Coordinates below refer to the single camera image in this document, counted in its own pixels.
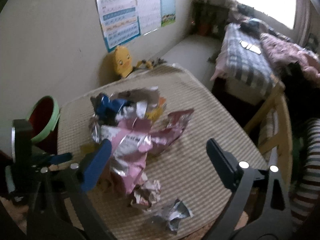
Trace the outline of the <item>striped sleeve forearm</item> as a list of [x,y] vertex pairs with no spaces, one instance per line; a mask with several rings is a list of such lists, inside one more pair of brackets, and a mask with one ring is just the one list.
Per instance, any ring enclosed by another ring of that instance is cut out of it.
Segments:
[[305,145],[306,160],[303,176],[298,180],[291,200],[294,231],[307,220],[319,202],[319,119],[312,119],[309,122]]

